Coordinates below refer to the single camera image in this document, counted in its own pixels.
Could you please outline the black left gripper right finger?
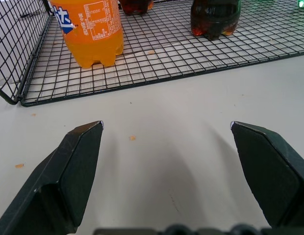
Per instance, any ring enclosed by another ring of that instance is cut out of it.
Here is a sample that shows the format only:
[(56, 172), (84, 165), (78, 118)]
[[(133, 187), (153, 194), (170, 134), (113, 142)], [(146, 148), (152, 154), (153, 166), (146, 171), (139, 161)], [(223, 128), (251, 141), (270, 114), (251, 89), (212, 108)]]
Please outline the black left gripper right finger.
[(278, 133), (233, 121), (245, 179), (271, 227), (304, 227), (304, 159)]

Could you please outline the orange soda bottle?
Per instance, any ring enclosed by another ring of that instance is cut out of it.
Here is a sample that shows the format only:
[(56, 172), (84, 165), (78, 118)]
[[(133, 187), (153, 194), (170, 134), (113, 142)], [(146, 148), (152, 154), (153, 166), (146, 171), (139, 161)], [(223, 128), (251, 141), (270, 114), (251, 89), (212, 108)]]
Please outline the orange soda bottle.
[(112, 66), (123, 52), (117, 0), (50, 0), (67, 48), (84, 69)]

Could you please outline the dark cola bottle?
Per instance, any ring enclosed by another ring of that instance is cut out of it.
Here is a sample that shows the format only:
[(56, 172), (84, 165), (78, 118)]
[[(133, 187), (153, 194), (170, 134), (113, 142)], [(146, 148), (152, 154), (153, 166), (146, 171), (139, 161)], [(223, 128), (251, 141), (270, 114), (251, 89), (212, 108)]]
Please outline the dark cola bottle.
[(145, 14), (152, 9), (154, 0), (119, 0), (126, 15)]
[(235, 31), (241, 12), (241, 0), (193, 0), (190, 27), (195, 36), (217, 40)]

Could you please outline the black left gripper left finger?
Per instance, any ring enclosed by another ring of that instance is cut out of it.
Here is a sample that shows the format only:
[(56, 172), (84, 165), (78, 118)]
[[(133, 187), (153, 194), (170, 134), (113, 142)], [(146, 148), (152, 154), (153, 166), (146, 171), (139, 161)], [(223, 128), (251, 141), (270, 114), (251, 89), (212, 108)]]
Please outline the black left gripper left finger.
[(32, 171), (0, 218), (0, 235), (68, 235), (81, 225), (94, 182), (102, 121), (75, 127)]

